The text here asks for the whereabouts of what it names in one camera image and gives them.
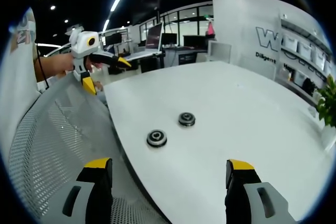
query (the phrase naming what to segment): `laptop screen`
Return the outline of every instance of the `laptop screen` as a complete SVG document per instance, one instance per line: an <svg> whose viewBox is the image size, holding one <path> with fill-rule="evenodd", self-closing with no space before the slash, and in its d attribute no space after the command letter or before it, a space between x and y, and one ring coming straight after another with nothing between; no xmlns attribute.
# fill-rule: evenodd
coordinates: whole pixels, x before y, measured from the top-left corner
<svg viewBox="0 0 336 224"><path fill-rule="evenodd" d="M161 46L161 35L162 23L149 29L146 41L146 49L156 49L159 51Z"/></svg>

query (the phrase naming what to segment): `laptop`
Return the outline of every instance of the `laptop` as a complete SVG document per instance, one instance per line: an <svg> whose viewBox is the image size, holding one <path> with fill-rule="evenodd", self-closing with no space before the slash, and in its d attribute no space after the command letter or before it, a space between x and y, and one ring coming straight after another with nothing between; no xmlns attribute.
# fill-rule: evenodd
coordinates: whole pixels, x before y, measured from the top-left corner
<svg viewBox="0 0 336 224"><path fill-rule="evenodd" d="M159 55L162 52L161 49L161 39L162 39L162 28L163 23L157 24L149 29L147 35L147 41L145 46L145 51L136 52L124 57L127 61L137 60L145 57L150 57L152 55Z"/></svg>

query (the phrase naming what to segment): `white shirt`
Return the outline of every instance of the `white shirt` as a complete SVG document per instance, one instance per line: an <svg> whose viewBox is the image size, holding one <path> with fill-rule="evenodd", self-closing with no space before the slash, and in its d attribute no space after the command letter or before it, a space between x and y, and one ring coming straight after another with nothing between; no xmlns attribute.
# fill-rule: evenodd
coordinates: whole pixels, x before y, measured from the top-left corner
<svg viewBox="0 0 336 224"><path fill-rule="evenodd" d="M10 38L0 65L0 151L7 168L16 129L40 94L33 63L35 32L34 14L29 9Z"/></svg>

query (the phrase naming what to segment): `pink object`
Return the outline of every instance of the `pink object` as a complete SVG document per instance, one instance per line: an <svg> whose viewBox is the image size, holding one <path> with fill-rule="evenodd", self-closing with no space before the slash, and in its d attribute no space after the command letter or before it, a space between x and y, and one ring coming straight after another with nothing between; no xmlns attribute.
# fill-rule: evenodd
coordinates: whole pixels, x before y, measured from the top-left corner
<svg viewBox="0 0 336 224"><path fill-rule="evenodd" d="M213 27L212 23L209 22L208 35L212 35L212 34L215 34L215 30L214 30L214 27Z"/></svg>

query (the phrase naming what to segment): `green leaves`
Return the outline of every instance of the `green leaves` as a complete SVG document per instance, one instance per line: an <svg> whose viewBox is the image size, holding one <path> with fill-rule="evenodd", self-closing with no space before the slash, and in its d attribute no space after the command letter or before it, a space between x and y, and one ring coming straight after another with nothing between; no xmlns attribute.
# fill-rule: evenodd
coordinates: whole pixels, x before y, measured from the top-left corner
<svg viewBox="0 0 336 224"><path fill-rule="evenodd" d="M319 119L324 119L326 125L336 126L336 84L331 75L327 78L327 85L318 92L322 98L317 104Z"/></svg>

